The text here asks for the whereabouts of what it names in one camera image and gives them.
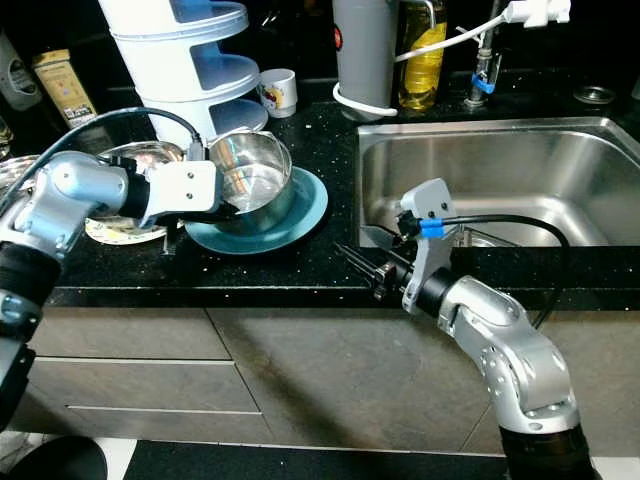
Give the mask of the metal faucet with blue tape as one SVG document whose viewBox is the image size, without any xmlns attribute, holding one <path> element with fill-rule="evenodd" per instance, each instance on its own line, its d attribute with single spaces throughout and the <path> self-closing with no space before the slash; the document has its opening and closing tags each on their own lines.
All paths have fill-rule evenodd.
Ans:
<svg viewBox="0 0 640 480">
<path fill-rule="evenodd" d="M 500 63 L 502 63 L 502 54 L 494 47 L 494 40 L 498 32 L 499 29 L 494 27 L 477 36 L 479 49 L 477 49 L 476 54 L 476 67 L 474 73 L 472 73 L 470 91 L 463 99 L 463 105 L 467 109 L 483 108 L 485 102 L 497 90 Z"/>
</svg>

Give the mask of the small white printed mug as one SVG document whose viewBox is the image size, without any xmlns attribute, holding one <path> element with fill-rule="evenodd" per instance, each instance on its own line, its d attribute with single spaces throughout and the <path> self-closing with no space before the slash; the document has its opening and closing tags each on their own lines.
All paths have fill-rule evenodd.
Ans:
<svg viewBox="0 0 640 480">
<path fill-rule="evenodd" d="M 262 70 L 259 74 L 259 96 L 271 118 L 288 118 L 296 114 L 298 90 L 296 73 L 291 69 Z"/>
</svg>

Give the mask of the yellow oil bottle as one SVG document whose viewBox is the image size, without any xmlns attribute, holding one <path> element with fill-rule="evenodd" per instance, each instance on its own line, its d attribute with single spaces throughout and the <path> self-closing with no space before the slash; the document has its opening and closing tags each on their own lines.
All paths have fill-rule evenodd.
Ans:
<svg viewBox="0 0 640 480">
<path fill-rule="evenodd" d="M 444 41 L 447 18 L 444 0 L 403 0 L 399 5 L 397 51 L 413 51 Z M 425 111 L 435 104 L 443 56 L 443 50 L 436 50 L 399 61 L 396 100 L 401 108 Z"/>
</svg>

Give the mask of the black floor mat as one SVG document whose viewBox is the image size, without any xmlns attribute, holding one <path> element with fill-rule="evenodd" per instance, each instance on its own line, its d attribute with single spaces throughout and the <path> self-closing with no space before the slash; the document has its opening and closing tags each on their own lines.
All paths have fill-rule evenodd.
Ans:
<svg viewBox="0 0 640 480">
<path fill-rule="evenodd" d="M 123 480 L 509 480 L 500 457 L 140 442 Z"/>
</svg>

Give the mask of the steel bowl holding utensils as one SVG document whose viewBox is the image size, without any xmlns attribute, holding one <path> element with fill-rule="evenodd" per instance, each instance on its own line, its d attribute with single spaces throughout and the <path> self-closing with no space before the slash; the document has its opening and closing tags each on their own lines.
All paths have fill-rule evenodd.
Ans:
<svg viewBox="0 0 640 480">
<path fill-rule="evenodd" d="M 0 161 L 0 188 L 8 189 L 31 169 L 40 155 L 6 157 Z"/>
</svg>

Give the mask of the grey labelled bottle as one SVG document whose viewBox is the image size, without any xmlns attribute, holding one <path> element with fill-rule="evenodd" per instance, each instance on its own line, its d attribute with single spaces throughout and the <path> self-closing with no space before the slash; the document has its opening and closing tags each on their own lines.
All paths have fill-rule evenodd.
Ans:
<svg viewBox="0 0 640 480">
<path fill-rule="evenodd" d="M 41 88 L 4 32 L 0 33 L 0 95 L 17 111 L 35 108 L 44 100 Z"/>
</svg>

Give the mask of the grey cylindrical appliance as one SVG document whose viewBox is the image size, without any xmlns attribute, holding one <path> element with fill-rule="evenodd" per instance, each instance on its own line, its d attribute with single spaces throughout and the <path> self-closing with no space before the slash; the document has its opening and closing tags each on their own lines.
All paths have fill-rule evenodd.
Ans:
<svg viewBox="0 0 640 480">
<path fill-rule="evenodd" d="M 392 93 L 398 0 L 332 0 L 337 92 L 357 118 L 396 115 Z"/>
</svg>

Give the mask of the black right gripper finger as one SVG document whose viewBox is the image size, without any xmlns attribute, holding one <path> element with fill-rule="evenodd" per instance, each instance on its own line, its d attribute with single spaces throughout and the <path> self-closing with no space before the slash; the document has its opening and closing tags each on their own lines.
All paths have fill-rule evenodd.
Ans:
<svg viewBox="0 0 640 480">
<path fill-rule="evenodd" d="M 335 250 L 339 255 L 343 257 L 343 260 L 348 262 L 352 268 L 355 268 L 358 276 L 364 279 L 370 288 L 375 291 L 384 291 L 385 280 L 387 280 L 387 265 L 384 262 L 375 262 L 367 259 L 360 251 L 357 251 L 355 247 L 348 246 L 348 244 L 334 243 Z"/>
<path fill-rule="evenodd" d="M 412 243 L 412 239 L 396 230 L 384 227 L 378 224 L 364 224 L 358 229 L 358 234 L 362 242 L 370 243 L 371 246 L 378 247 L 380 250 L 403 252 L 408 244 Z"/>
</svg>

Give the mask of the white tiered plastic rack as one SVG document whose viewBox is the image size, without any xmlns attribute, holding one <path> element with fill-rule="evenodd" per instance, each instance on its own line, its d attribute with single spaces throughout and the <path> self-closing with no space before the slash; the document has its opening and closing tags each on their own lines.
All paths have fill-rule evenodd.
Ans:
<svg viewBox="0 0 640 480">
<path fill-rule="evenodd" d="M 260 69 L 221 41 L 250 24 L 246 6 L 227 0 L 97 0 L 110 36 L 146 108 L 186 120 L 205 140 L 260 131 L 264 106 L 250 99 Z"/>
</svg>

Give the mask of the cream patterned plate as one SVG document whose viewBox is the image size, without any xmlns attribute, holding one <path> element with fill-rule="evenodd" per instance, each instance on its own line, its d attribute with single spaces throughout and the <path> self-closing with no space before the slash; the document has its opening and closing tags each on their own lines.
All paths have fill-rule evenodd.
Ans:
<svg viewBox="0 0 640 480">
<path fill-rule="evenodd" d="M 140 244 L 163 238 L 166 228 L 155 227 L 138 228 L 129 218 L 101 218 L 84 221 L 84 233 L 88 237 L 102 244 Z"/>
</svg>

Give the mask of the yellow tea tin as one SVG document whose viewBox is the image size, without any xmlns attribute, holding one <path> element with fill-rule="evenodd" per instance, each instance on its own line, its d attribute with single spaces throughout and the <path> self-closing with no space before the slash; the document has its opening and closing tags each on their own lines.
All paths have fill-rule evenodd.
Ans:
<svg viewBox="0 0 640 480">
<path fill-rule="evenodd" d="M 41 52 L 33 56 L 32 61 L 36 76 L 70 128 L 77 128 L 99 115 L 70 64 L 68 49 Z"/>
</svg>

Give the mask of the small stainless steel pot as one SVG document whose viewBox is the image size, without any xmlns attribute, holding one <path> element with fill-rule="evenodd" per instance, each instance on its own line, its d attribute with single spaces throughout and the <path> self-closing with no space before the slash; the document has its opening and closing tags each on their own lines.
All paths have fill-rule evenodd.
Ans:
<svg viewBox="0 0 640 480">
<path fill-rule="evenodd" d="M 251 234 L 282 223 L 294 200 L 292 157 L 273 133 L 220 134 L 207 145 L 207 159 L 218 165 L 221 180 L 216 227 Z"/>
</svg>

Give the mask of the round metal counter cap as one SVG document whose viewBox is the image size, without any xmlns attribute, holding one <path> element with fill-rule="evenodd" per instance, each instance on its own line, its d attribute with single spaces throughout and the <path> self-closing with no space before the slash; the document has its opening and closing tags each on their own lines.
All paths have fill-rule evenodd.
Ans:
<svg viewBox="0 0 640 480">
<path fill-rule="evenodd" d="M 572 95 L 577 101 L 584 102 L 586 105 L 608 105 L 617 99 L 616 92 L 596 84 L 577 87 Z"/>
</svg>

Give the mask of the wide stainless steel bowl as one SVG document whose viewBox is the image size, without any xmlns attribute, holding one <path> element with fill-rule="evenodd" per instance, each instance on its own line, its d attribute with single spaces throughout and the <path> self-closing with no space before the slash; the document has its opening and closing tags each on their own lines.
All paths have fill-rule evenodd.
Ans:
<svg viewBox="0 0 640 480">
<path fill-rule="evenodd" d="M 175 143 L 148 140 L 109 148 L 100 152 L 99 157 L 106 164 L 123 166 L 131 173 L 148 177 L 156 165 L 179 163 L 186 160 L 186 155 L 187 151 Z"/>
</svg>

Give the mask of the white plug adapter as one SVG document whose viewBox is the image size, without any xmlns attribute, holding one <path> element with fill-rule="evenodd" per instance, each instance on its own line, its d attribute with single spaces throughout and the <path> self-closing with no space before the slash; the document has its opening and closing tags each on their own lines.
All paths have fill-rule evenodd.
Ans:
<svg viewBox="0 0 640 480">
<path fill-rule="evenodd" d="M 570 22 L 572 0 L 509 0 L 500 13 L 504 23 L 520 23 L 526 29 Z"/>
</svg>

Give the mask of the stainless steel sink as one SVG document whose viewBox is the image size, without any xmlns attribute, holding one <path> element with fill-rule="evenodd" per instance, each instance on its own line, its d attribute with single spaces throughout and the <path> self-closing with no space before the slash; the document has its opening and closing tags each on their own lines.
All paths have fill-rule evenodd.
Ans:
<svg viewBox="0 0 640 480">
<path fill-rule="evenodd" d="M 362 125 L 357 223 L 393 228 L 404 192 L 443 179 L 461 215 L 518 214 L 575 246 L 640 247 L 640 134 L 604 116 Z"/>
</svg>

